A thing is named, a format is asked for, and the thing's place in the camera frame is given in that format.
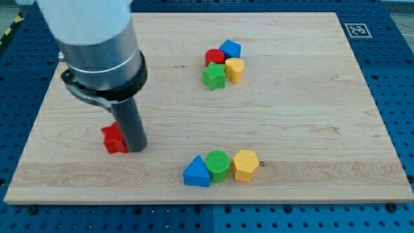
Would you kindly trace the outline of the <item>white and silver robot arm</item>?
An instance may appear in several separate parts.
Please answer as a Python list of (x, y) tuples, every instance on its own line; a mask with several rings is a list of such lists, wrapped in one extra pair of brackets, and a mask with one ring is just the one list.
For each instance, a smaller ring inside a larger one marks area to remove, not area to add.
[(146, 82), (130, 0), (38, 0), (68, 66), (61, 79), (82, 102), (113, 113), (134, 109)]

